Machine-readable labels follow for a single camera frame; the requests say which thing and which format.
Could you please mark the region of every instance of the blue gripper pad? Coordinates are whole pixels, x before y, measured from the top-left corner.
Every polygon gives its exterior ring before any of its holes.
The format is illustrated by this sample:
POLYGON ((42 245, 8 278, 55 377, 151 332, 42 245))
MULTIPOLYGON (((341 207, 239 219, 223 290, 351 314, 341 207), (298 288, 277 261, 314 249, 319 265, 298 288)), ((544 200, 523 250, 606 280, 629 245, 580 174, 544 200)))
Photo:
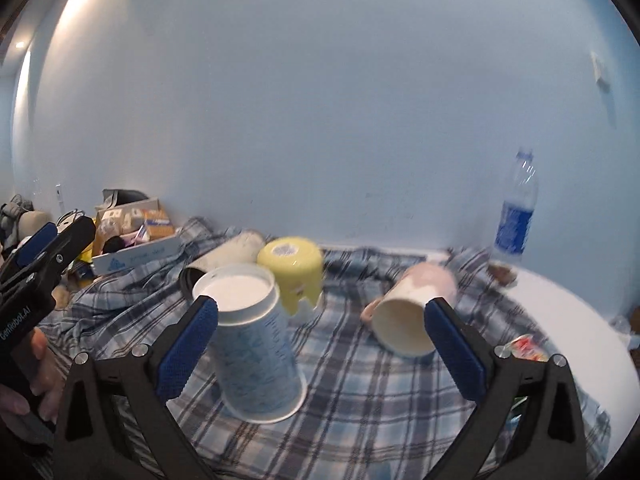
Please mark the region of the blue gripper pad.
POLYGON ((23 268, 29 265, 49 243, 58 236, 58 228, 53 222, 48 222, 36 234, 29 238, 18 250, 16 264, 23 268))
POLYGON ((479 402, 486 393, 486 371, 460 330, 433 300, 424 307, 424 327, 460 394, 479 402))
POLYGON ((156 395, 162 402, 180 396, 217 326, 218 306, 207 299, 158 366, 156 395))

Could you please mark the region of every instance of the plaid tablecloth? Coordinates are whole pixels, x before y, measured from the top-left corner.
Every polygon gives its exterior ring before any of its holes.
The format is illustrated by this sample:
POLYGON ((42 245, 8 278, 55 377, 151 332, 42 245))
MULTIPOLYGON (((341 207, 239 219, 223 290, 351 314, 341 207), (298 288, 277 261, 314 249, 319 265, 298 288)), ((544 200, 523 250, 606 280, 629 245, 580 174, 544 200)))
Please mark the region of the plaid tablecloth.
MULTIPOLYGON (((76 295, 68 310, 53 312, 41 328, 52 346, 68 356, 86 351, 97 359, 109 358, 126 354, 137 343, 151 344, 188 307, 177 285, 180 270, 236 233, 215 233, 202 220, 191 219, 180 234, 182 254, 98 281, 76 295)), ((359 319, 369 301, 423 260, 372 249, 326 252, 321 315, 290 332, 308 394, 287 420, 258 426, 233 418, 220 401, 209 357, 203 355, 182 395, 167 406, 213 471, 241 479, 424 477, 474 404, 460 396, 437 354, 423 360, 392 355, 359 319)), ((459 281, 456 310, 491 344, 532 333, 553 351, 523 309, 488 286, 486 260, 479 251, 454 251, 447 265, 459 281)), ((609 417, 593 399, 580 396, 588 468, 594 476, 604 464, 609 417)), ((142 462, 154 469, 125 403, 121 409, 142 462)), ((505 433, 486 466, 500 459, 506 439, 505 433)))

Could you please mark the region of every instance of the wall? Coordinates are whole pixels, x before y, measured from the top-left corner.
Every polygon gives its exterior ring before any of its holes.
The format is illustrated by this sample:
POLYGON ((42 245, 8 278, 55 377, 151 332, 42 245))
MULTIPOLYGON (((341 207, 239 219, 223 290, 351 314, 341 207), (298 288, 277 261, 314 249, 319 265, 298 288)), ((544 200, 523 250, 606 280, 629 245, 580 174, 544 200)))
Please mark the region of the wall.
POLYGON ((14 103, 13 77, 0 77, 0 205, 14 193, 11 159, 11 113, 14 103))
POLYGON ((640 49, 609 0, 63 4, 13 131, 42 207, 57 183, 85 209, 132 187, 178 218, 323 242, 488 243, 524 143, 541 177, 524 264, 604 316, 638 293, 640 49))

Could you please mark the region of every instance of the clear plastic bottle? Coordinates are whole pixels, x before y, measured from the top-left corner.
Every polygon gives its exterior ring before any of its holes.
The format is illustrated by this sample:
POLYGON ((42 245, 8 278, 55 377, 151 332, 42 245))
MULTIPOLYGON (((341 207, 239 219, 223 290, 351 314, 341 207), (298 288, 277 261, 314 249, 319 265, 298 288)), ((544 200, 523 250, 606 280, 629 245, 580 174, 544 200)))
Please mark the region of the clear plastic bottle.
POLYGON ((494 259, 508 264, 517 264, 522 259, 537 200, 538 174, 533 167, 533 152, 529 148, 520 148, 502 204, 492 252, 494 259))

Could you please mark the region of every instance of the silver bolt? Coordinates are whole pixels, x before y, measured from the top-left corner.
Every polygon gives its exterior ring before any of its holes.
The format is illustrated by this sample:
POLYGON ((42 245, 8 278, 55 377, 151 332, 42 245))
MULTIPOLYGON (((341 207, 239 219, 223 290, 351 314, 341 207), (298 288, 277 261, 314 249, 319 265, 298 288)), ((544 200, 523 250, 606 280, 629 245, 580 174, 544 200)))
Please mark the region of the silver bolt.
POLYGON ((554 355, 554 364, 560 368, 566 366, 566 358, 563 355, 556 354, 554 355))
POLYGON ((75 358, 74 362, 77 365, 83 365, 85 362, 89 360, 89 354, 87 352, 80 352, 75 358))
POLYGON ((494 348, 494 354, 496 354, 500 359, 506 359, 511 355, 511 350, 506 346, 498 345, 494 348))
POLYGON ((149 346, 145 345, 144 343, 140 343, 138 345, 135 345, 131 349, 131 353, 133 354, 133 357, 145 356, 147 352, 149 352, 149 346))

